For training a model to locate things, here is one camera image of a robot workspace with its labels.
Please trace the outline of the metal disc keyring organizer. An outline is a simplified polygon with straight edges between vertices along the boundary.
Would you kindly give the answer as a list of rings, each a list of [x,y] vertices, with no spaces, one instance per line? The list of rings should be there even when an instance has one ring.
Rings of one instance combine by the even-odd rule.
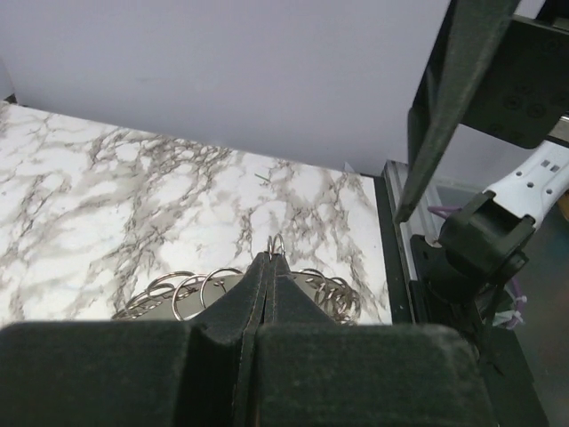
[[[292,269],[281,234],[268,237],[264,254],[279,262],[276,277],[266,284],[260,322],[293,331],[353,326],[362,313],[360,294],[348,281],[316,268]],[[220,267],[206,273],[176,270],[150,281],[112,315],[114,321],[204,321],[204,314],[237,307],[251,289],[243,288],[252,268]]]

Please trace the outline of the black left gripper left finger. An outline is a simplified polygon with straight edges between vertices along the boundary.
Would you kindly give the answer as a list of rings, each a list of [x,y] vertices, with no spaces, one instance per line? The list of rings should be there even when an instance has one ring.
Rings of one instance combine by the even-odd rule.
[[[245,426],[268,283],[204,321],[27,322],[1,332],[4,426]]]

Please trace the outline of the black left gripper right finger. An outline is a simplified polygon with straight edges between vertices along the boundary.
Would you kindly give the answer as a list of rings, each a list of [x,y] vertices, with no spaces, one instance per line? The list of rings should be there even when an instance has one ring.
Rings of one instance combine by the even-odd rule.
[[[471,348],[439,325],[345,326],[268,262],[248,419],[255,426],[490,426]]]

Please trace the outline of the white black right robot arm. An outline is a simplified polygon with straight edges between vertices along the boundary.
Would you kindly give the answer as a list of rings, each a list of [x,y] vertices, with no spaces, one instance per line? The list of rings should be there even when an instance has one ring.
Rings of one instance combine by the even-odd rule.
[[[437,244],[410,240],[420,322],[489,330],[525,245],[568,189],[568,4],[537,16],[514,1],[452,1],[407,118],[409,174],[395,213],[408,221],[460,125],[530,157],[444,221]]]

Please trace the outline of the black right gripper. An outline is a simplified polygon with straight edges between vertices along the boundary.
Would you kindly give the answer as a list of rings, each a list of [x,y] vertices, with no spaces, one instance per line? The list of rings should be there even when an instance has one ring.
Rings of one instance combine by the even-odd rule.
[[[518,5],[449,3],[407,116],[396,222],[410,219],[460,123],[534,149],[568,111],[568,20],[511,20]]]

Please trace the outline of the aluminium frame rail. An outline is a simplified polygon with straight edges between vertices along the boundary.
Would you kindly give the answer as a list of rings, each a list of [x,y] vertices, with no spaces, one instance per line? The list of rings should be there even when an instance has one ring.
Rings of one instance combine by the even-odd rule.
[[[383,169],[383,177],[387,183],[392,219],[395,220],[404,192],[407,178],[407,165],[394,160],[388,160]],[[405,281],[417,280],[418,276],[410,243],[410,238],[413,235],[413,224],[411,222],[394,222],[394,230],[397,237],[397,246],[401,257]]]

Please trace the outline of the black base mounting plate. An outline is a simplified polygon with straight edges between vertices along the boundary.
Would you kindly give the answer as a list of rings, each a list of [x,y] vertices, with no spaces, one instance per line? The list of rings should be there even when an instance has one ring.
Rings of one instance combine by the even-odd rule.
[[[386,269],[397,277],[389,283],[394,321],[458,331],[477,356],[498,425],[548,425],[519,341],[494,324],[506,285],[528,261],[524,248],[535,232],[534,219],[498,206],[491,191],[478,193],[444,221],[435,243],[426,232],[413,233],[418,279],[406,282],[383,176],[375,188],[381,230],[392,245]]]

